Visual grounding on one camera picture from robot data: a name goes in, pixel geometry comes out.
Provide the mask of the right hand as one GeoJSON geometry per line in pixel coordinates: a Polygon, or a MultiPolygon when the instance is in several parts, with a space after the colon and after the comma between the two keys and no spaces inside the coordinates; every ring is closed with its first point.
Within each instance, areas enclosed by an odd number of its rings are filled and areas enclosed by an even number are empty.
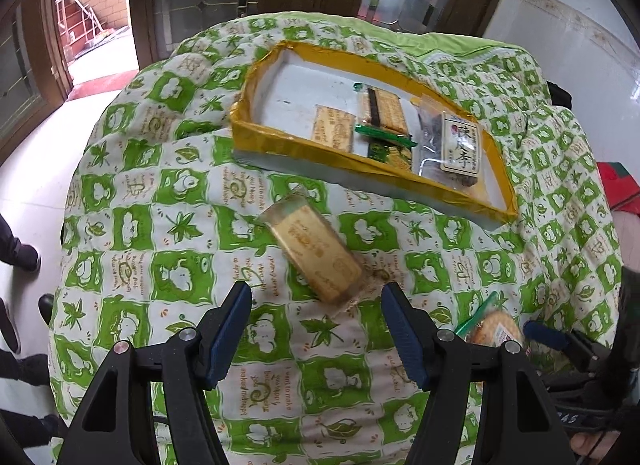
{"type": "Polygon", "coordinates": [[[639,430],[575,433],[570,447],[578,455],[578,464],[638,464],[639,430]]]}

